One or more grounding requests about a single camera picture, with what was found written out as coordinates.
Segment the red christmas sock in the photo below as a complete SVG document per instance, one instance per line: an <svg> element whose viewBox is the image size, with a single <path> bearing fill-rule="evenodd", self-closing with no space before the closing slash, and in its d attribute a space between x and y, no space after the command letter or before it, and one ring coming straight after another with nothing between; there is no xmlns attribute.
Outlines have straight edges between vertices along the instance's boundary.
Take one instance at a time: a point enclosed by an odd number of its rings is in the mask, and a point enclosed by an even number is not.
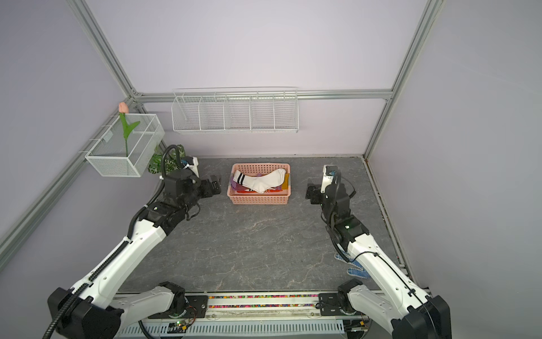
<svg viewBox="0 0 542 339"><path fill-rule="evenodd" d="M245 194L245 195L266 195L266 196L269 196L269 195L283 195L283 194L286 194L286 192L284 190L276 190L276 189L268 189L266 190L265 192L263 193L259 193L259 192L256 192L254 190L244 190L244 191L234 191L234 194L235 195L241 195L241 194Z"/></svg>

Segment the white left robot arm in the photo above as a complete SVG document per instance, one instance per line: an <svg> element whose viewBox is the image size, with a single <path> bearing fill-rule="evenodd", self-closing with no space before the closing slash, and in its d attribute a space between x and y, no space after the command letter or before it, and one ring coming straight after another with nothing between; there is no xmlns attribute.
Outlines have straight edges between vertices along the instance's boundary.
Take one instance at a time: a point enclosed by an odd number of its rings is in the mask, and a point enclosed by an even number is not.
<svg viewBox="0 0 542 339"><path fill-rule="evenodd" d="M49 296L52 321L44 338L54 333L65 338L113 338L126 326L164 312L174 318L196 318L185 289L172 282L119 301L114 297L154 247L179 223L194 219L190 210L201 199L221 191L220 178L201 179L193 165L163 173L157 192L132 217L123 240L71 288L57 288Z"/></svg>

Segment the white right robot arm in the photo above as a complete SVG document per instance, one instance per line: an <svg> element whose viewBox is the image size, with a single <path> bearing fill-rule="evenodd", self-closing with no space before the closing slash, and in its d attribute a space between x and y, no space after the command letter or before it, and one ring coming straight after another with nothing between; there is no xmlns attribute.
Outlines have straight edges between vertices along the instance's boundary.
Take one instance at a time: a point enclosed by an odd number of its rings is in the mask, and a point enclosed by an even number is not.
<svg viewBox="0 0 542 339"><path fill-rule="evenodd" d="M348 312L361 312L393 338L451 338L448 303L420 288L377 244L368 228L350 210L350 194L341 182L326 188L310 184L306 198L319 205L334 249L348 263L360 264L382 291L377 295L361 281L341 285Z"/></svg>

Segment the pink plastic basket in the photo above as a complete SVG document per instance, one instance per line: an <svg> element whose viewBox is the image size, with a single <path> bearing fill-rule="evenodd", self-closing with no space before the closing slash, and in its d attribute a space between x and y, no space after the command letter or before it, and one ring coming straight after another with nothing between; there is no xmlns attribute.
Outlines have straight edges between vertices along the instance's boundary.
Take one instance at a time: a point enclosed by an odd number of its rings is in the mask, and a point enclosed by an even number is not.
<svg viewBox="0 0 542 339"><path fill-rule="evenodd" d="M283 195L235 195L234 191L284 190ZM291 168L286 163L237 163L231 169L227 196L236 205L286 205L291 196Z"/></svg>

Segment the potted green plant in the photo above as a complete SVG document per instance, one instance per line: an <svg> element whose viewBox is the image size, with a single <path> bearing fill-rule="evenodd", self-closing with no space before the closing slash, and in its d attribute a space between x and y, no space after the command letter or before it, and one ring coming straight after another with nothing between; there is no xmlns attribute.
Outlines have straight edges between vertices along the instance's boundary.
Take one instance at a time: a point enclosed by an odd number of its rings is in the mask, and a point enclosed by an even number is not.
<svg viewBox="0 0 542 339"><path fill-rule="evenodd" d="M162 156L163 151L160 147L155 148L155 152L152 155L152 158L148 165L148 172L151 174L162 174ZM180 160L186 156L186 151L183 145L179 144L175 149L169 151L168 155L165 158L165 169L166 172L173 172L179 170L181 166L177 162L177 158Z"/></svg>

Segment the pink artificial tulip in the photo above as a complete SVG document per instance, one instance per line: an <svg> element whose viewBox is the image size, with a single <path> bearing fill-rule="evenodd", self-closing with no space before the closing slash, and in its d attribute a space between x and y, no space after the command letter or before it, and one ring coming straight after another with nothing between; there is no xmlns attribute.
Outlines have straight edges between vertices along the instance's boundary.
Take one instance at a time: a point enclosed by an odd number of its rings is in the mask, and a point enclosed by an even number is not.
<svg viewBox="0 0 542 339"><path fill-rule="evenodd" d="M125 144L125 153L126 157L129 156L130 152L128 149L128 139L131 135L131 133L134 131L136 127L141 123L140 121L135 121L133 123L129 123L126 119L127 114L129 113L129 108L126 103L119 103L118 106L118 112L119 112L119 119L121 121L122 129L123 129L123 137L124 137L124 144Z"/></svg>

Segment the white mesh wall box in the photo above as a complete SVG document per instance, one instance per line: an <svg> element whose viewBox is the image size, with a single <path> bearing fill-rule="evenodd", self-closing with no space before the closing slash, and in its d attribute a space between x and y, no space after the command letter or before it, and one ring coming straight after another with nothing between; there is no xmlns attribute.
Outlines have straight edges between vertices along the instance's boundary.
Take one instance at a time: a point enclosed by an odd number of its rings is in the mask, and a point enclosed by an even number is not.
<svg viewBox="0 0 542 339"><path fill-rule="evenodd" d="M165 131L155 114L118 114L86 153L103 177L142 177Z"/></svg>

